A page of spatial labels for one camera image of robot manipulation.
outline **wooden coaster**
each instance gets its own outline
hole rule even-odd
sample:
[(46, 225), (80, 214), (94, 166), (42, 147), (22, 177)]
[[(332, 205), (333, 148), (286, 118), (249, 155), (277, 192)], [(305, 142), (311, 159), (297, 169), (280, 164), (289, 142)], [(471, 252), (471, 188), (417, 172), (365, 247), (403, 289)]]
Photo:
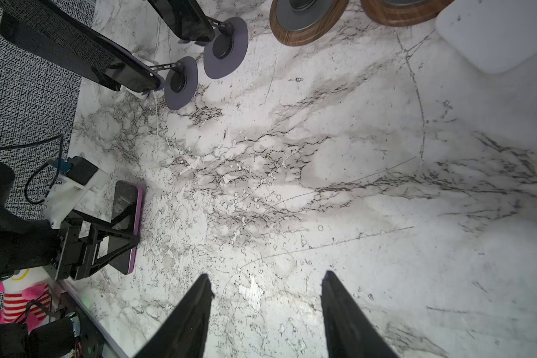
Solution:
[(410, 26), (436, 17), (453, 0), (428, 0), (421, 4), (394, 6), (382, 0), (360, 0), (368, 17), (386, 26)]
[(274, 34), (274, 37), (276, 37), (281, 44), (286, 46), (302, 46), (320, 38), (322, 35), (327, 33), (332, 26), (336, 24), (336, 22), (338, 22), (338, 19), (342, 16), (346, 6), (348, 5), (348, 0), (337, 0), (332, 5), (328, 13), (323, 18), (316, 21), (313, 25), (310, 25), (303, 30), (290, 31), (284, 29), (278, 23), (276, 14), (277, 2), (278, 0), (272, 0), (272, 5), (270, 7), (270, 28)]

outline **gray disc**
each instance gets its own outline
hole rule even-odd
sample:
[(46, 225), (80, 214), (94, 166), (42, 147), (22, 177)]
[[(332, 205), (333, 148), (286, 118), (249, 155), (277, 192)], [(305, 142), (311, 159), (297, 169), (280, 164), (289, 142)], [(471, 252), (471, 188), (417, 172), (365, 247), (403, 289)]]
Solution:
[(295, 10), (289, 0), (278, 0), (277, 21), (289, 31), (300, 31), (323, 18), (336, 0), (316, 0), (305, 10)]
[(199, 73), (197, 72), (197, 62), (191, 56), (183, 57), (178, 62), (181, 62), (185, 67), (184, 73), (186, 76), (185, 88), (179, 93), (175, 93), (171, 89), (171, 77), (173, 70), (169, 70), (165, 79), (165, 104), (172, 111), (177, 111), (185, 106), (195, 95), (197, 91), (197, 83), (199, 83)]
[[(249, 48), (249, 30), (247, 29), (247, 23), (240, 17), (231, 17), (225, 22), (230, 22), (233, 27), (233, 47), (229, 55), (222, 60), (219, 60), (213, 54), (213, 43), (215, 40), (209, 42), (205, 46), (203, 65), (205, 67), (205, 73), (209, 78), (214, 80), (225, 77), (239, 67), (244, 60), (244, 55), (247, 54)], [(215, 39), (220, 35), (219, 29), (215, 29)]]

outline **round stand base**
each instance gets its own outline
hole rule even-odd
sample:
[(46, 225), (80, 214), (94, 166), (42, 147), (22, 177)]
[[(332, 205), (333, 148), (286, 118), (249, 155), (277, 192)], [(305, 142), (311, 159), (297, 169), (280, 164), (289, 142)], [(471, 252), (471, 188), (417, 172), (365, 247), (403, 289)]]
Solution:
[(165, 104), (172, 111), (177, 111), (191, 102), (195, 91), (197, 91), (197, 83), (199, 83), (199, 73), (197, 72), (197, 62), (195, 59), (187, 56), (178, 62), (181, 62), (184, 67), (185, 86), (178, 86), (179, 78), (177, 78), (177, 81), (172, 82), (174, 76), (179, 77), (175, 70), (169, 70), (165, 79)]
[(407, 6), (386, 4), (383, 0), (360, 0), (366, 15), (386, 26), (410, 26), (436, 17), (453, 0), (425, 0)]
[(223, 40), (218, 37), (225, 36), (221, 34), (219, 29), (215, 29), (215, 39), (205, 46), (203, 67), (205, 68), (207, 76), (213, 80), (225, 77), (236, 70), (243, 62), (244, 56), (247, 54), (247, 49), (249, 48), (249, 30), (247, 29), (247, 23), (240, 17), (231, 17), (228, 20), (225, 20), (225, 22), (233, 25), (233, 33), (231, 36), (232, 45), (230, 46), (229, 52), (226, 53), (214, 49), (215, 42), (217, 40)]
[[(338, 22), (339, 18), (344, 13), (344, 10), (346, 10), (346, 6), (348, 5), (348, 0), (334, 0), (328, 12), (326, 12), (326, 14), (324, 14), (324, 16), (319, 20), (300, 30), (287, 30), (286, 27), (290, 27), (288, 21), (285, 24), (286, 27), (282, 26), (279, 23), (277, 16), (277, 6), (281, 1), (288, 2), (289, 0), (272, 0), (269, 16), (270, 28), (274, 34), (274, 37), (276, 37), (281, 44), (286, 46), (302, 46), (319, 39)], [(310, 8), (317, 6), (320, 1), (324, 2), (325, 0), (316, 0), (316, 2), (311, 5)]]

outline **white marble surface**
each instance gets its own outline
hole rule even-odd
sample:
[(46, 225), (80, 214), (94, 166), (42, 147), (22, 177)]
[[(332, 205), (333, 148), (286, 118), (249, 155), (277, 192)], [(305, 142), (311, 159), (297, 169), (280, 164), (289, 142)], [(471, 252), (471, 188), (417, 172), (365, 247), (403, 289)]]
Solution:
[(403, 357), (537, 357), (537, 55), (483, 75), (434, 21), (388, 28), (358, 2), (285, 47), (270, 1), (200, 3), (249, 24), (247, 57), (221, 80), (146, 2), (95, 14), (140, 57), (199, 59), (178, 112), (163, 93), (82, 81), (70, 154), (112, 176), (82, 208), (107, 218), (116, 180), (147, 187), (135, 272), (73, 283), (124, 351), (206, 272), (206, 357), (326, 357), (320, 284), (334, 270)]

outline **purple smartphone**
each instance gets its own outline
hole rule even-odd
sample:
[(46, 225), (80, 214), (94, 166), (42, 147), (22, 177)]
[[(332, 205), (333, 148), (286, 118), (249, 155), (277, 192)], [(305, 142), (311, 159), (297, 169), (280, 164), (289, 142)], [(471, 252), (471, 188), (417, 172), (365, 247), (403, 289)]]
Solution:
[[(115, 184), (113, 197), (112, 221), (119, 220), (113, 228), (139, 235), (141, 220), (141, 203), (143, 201), (143, 187), (118, 180)], [(107, 251), (112, 251), (123, 245), (121, 239), (110, 236), (107, 242)], [(128, 275), (133, 272), (136, 249), (131, 249), (109, 262), (116, 270)]]

